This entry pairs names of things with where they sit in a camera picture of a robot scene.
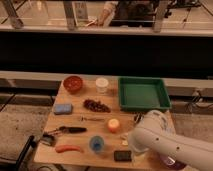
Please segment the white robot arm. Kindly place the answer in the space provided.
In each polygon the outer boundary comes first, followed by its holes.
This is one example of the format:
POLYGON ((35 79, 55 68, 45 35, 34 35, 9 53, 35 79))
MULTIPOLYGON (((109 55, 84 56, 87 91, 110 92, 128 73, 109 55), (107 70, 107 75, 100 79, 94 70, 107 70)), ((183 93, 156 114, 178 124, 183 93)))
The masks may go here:
POLYGON ((166 115, 158 110, 149 111, 134 126, 128 145, 136 154, 149 148, 200 171, 213 171, 213 143, 170 132, 166 115))

